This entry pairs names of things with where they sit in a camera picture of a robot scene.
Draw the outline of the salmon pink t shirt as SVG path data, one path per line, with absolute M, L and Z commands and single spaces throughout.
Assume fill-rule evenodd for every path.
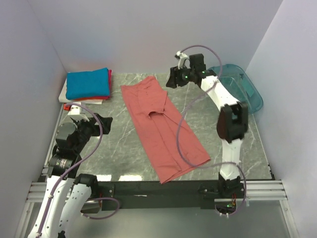
M 127 110 L 160 183 L 210 161 L 189 125 L 154 76 L 121 86 Z

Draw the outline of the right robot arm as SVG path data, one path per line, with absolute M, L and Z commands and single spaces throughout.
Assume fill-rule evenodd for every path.
M 248 104 L 235 98 L 221 83 L 222 71 L 207 70 L 203 54 L 186 55 L 178 51 L 178 65 L 170 69 L 166 86 L 177 88 L 193 82 L 217 106 L 217 134 L 222 142 L 222 162 L 216 192 L 224 198 L 244 189 L 241 184 L 240 151 L 248 130 Z

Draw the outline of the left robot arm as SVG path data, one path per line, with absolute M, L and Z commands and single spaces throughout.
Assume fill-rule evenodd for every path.
M 72 117 L 57 128 L 46 190 L 30 238 L 69 237 L 70 227 L 85 202 L 100 196 L 97 177 L 78 174 L 78 162 L 91 137 L 110 133 L 112 121 L 112 117 L 94 114 L 89 118 Z

